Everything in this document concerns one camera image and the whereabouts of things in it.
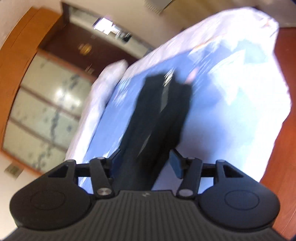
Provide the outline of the black pants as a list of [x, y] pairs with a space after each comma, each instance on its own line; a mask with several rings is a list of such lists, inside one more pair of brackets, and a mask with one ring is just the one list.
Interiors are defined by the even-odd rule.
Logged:
[[119, 149], [122, 164], [114, 178], [115, 192], [151, 190], [180, 142], [190, 109], [192, 87], [164, 74], [145, 79]]

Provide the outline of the blue patterned bed sheet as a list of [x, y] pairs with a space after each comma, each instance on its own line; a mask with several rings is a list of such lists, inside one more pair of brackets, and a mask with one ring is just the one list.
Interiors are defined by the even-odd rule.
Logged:
[[218, 159], [260, 181], [290, 112], [290, 95], [273, 51], [243, 40], [188, 50], [117, 85], [95, 125], [83, 162], [110, 157], [114, 189], [180, 186], [177, 149], [206, 163]]

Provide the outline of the wooden sliding-door wardrobe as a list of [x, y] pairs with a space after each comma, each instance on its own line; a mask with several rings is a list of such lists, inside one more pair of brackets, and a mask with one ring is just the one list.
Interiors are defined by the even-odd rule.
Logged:
[[61, 26], [32, 7], [1, 48], [1, 154], [36, 175], [65, 159], [94, 80], [41, 48]]

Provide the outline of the dark brown door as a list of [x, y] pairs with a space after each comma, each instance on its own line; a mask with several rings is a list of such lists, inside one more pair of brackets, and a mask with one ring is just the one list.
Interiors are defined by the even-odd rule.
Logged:
[[97, 77], [109, 64], [132, 65], [153, 46], [129, 30], [89, 10], [62, 2], [62, 16], [44, 37], [39, 49]]

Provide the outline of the wall electrical panel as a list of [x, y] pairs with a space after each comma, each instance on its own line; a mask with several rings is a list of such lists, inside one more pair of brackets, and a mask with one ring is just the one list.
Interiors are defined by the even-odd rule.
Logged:
[[11, 176], [14, 179], [17, 179], [20, 174], [23, 172], [23, 168], [11, 163], [7, 168], [4, 170], [4, 173]]

